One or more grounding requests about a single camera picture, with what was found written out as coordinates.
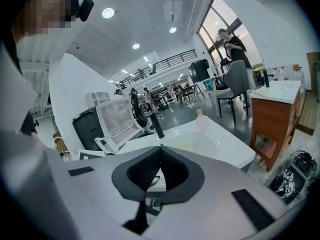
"gray floor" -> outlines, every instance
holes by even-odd
[[[249,115],[246,115],[246,109],[242,107],[242,101],[237,98],[235,101],[237,103],[237,109],[235,110],[236,125],[233,121],[233,115],[231,112],[231,106],[227,101],[221,102],[221,112],[222,119],[217,117],[216,108],[213,106],[209,96],[205,96],[206,99],[199,100],[198,103],[194,102],[190,105],[185,103],[171,103],[169,108],[160,111],[160,114],[164,115],[165,118],[159,120],[162,129],[168,130],[176,126],[180,126],[191,122],[197,118],[196,110],[200,107],[204,115],[208,116],[211,120],[215,121],[217,124],[224,127],[238,139],[250,144],[251,134],[252,134],[252,112],[249,109]],[[310,153],[310,155],[315,159],[317,163],[317,174],[320,170],[320,113],[318,113],[317,127],[313,136],[307,135],[299,130],[295,131],[291,145],[289,145],[282,153],[281,157],[278,158],[274,164],[272,170],[267,173],[266,166],[259,166],[261,163],[261,158],[257,155],[252,161],[251,166],[247,174],[251,176],[256,181],[261,184],[268,185],[272,179],[280,172],[280,170],[285,166],[290,158],[290,155],[294,153],[297,148],[301,146],[302,150]],[[301,199],[304,199],[308,194],[308,188],[301,191]],[[299,199],[295,199],[289,206],[293,206]]]

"ceiling light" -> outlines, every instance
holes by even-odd
[[[104,10],[103,10],[103,12],[102,12],[102,17],[104,17],[104,18],[106,18],[106,19],[109,19],[109,18],[111,18],[114,14],[115,14],[114,9],[112,9],[112,8],[107,8],[107,9],[104,9]]]
[[[139,47],[140,47],[140,44],[138,44],[138,43],[135,43],[135,44],[132,46],[133,49],[138,49]]]
[[[170,28],[170,30],[169,30],[170,33],[174,33],[174,32],[176,32],[176,31],[177,31],[177,28],[176,28],[176,27],[172,27],[172,28]]]

